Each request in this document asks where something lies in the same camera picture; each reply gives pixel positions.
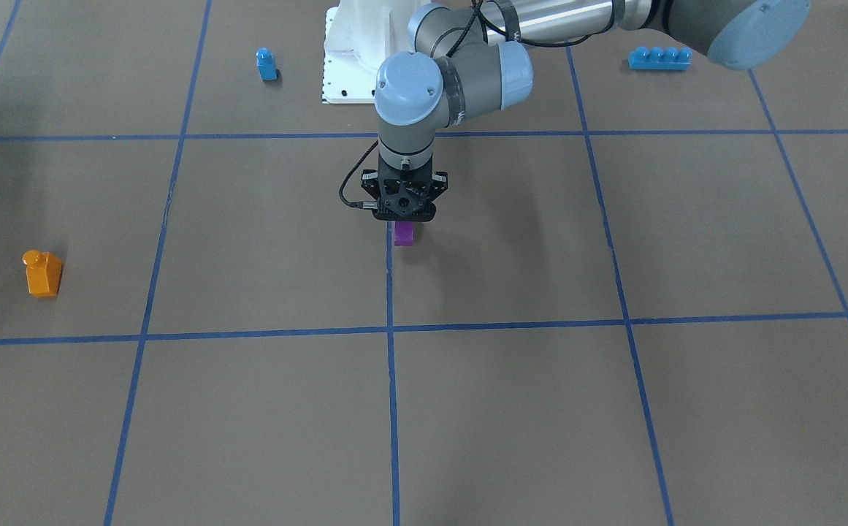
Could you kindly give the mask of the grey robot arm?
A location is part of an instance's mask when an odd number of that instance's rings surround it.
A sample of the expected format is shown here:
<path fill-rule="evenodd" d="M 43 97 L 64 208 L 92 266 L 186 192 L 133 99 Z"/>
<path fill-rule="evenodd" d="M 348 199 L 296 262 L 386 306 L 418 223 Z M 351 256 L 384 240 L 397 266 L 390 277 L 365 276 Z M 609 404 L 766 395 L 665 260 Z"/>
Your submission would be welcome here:
<path fill-rule="evenodd" d="M 438 129 L 506 110 L 530 96 L 529 49 L 578 45 L 615 28 L 667 34 L 726 69 L 748 70 L 783 50 L 808 1 L 475 1 L 430 3 L 410 17 L 410 49 L 379 66 L 376 169 L 360 177 L 367 201 L 346 200 L 386 222 L 428 222 L 449 186 L 433 167 Z"/>

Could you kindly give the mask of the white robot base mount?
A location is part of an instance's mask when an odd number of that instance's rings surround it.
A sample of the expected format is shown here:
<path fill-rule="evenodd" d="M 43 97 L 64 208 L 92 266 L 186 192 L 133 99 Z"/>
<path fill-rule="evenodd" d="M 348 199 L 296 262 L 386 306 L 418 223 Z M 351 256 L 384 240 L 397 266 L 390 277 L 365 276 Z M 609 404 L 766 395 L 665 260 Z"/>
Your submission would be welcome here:
<path fill-rule="evenodd" d="M 410 50 L 407 26 L 424 1 L 340 1 L 326 11 L 321 99 L 371 104 L 381 63 Z"/>

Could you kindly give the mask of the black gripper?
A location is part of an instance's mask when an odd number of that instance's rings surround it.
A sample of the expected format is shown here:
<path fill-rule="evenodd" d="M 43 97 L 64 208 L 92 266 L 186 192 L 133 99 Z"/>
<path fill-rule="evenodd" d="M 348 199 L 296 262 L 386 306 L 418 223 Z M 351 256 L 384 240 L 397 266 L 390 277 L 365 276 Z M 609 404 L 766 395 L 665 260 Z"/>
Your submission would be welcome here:
<path fill-rule="evenodd" d="M 449 186 L 449 174 L 433 171 L 430 164 L 418 169 L 364 169 L 361 187 L 371 196 L 362 204 L 374 219 L 386 222 L 430 222 L 437 212 L 434 200 Z"/>

